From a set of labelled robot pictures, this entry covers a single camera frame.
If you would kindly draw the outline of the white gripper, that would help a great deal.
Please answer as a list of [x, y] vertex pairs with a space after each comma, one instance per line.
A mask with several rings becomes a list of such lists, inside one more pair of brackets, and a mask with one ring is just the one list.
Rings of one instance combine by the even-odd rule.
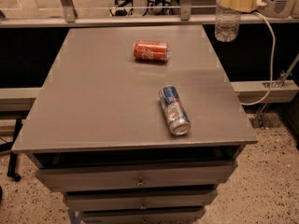
[[220, 7], [250, 13], [259, 12], [268, 18], [287, 19], [291, 16], [296, 0], [216, 0]]

